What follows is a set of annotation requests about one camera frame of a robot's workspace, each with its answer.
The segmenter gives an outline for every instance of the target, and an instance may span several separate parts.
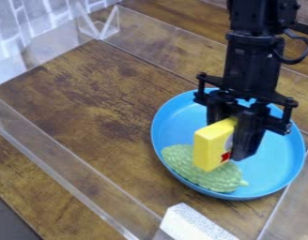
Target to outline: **blue bowl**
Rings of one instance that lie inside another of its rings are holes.
[[[252,200],[283,189],[296,178],[304,162],[304,142],[292,123],[291,133],[280,136],[267,131],[256,154],[235,162],[243,172],[248,187],[239,187],[232,193],[217,193],[183,178],[169,167],[161,156],[164,147],[175,144],[193,144],[195,131],[205,127],[207,108],[193,103],[195,91],[173,97],[159,109],[152,123],[153,150],[175,178],[193,190],[224,200]],[[251,102],[241,100],[241,105]],[[271,107],[271,115],[282,116],[282,110]]]

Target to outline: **wooden table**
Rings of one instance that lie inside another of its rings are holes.
[[[195,0],[123,5],[225,43],[228,17],[220,8]],[[308,59],[296,69],[308,74]],[[240,239],[255,239],[282,192],[248,202],[203,196],[172,178],[152,149],[157,108],[193,88],[192,82],[93,40],[2,84],[0,98],[160,216],[169,206],[187,203]],[[44,239],[123,238],[1,137],[0,196]]]

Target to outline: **cable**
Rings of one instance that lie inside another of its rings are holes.
[[[284,56],[282,56],[276,49],[272,49],[272,52],[276,56],[276,58],[279,59],[279,61],[283,63],[283,64],[287,64],[287,65],[294,65],[294,64],[298,64],[307,56],[308,54],[308,38],[307,37],[300,37],[298,35],[295,35],[295,33],[291,31],[291,29],[286,28],[283,30],[283,33],[291,38],[291,39],[296,39],[296,40],[302,40],[304,43],[306,43],[306,50],[303,52],[303,54],[300,55],[300,57],[295,58],[295,59],[288,59],[288,58],[284,58]]]

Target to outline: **white block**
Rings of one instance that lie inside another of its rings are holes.
[[[160,229],[175,240],[237,240],[185,203],[168,208]]]

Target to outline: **yellow block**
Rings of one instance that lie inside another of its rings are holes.
[[[235,126],[229,117],[195,132],[193,164],[207,172],[229,160]]]

